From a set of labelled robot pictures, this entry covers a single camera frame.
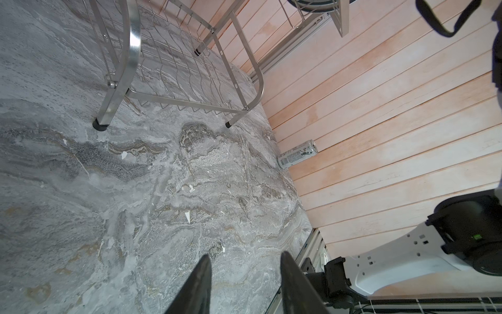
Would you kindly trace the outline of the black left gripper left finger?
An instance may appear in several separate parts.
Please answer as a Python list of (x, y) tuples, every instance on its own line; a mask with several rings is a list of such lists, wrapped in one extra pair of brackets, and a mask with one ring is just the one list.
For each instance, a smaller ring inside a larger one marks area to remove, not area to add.
[(210, 313), (212, 266), (209, 255), (203, 255), (164, 314)]

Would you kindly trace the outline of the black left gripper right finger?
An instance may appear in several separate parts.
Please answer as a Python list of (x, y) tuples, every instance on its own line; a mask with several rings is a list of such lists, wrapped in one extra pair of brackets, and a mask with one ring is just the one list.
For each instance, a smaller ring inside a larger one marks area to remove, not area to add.
[(284, 313), (328, 314), (319, 295), (287, 251), (281, 253), (281, 291)]

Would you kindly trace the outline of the light green flower plate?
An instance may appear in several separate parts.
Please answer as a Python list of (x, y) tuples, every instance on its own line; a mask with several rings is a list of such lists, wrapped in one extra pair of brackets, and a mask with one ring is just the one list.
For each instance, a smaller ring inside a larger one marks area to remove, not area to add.
[(337, 0), (288, 0), (288, 2), (304, 13), (330, 13), (339, 9)]

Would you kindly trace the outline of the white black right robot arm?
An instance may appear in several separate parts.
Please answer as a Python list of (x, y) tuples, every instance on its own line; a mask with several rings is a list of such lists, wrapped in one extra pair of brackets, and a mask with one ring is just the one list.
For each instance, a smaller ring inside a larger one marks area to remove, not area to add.
[(419, 38), (376, 66), (388, 80), (317, 120), (320, 154), (292, 172), (309, 220), (356, 290), (466, 270), (427, 217), (501, 180), (501, 107), (485, 1), (447, 39)]

